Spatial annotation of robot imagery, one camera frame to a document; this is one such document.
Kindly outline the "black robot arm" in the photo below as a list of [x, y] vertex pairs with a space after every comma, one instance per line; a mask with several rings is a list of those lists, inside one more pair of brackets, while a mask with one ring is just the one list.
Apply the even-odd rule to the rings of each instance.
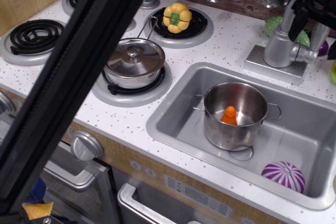
[[[1, 146], [1, 218], [19, 209], [143, 0], [82, 0]], [[287, 0], [272, 0], [283, 5]]]

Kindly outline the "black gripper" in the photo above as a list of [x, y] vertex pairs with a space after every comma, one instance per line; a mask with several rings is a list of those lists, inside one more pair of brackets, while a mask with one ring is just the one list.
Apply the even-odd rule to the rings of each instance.
[[[295, 41], [309, 19], [326, 26], [335, 26], [335, 0], [295, 0], [291, 9], [295, 15], [288, 37]], [[328, 60], [336, 60], [336, 41], [329, 47]]]

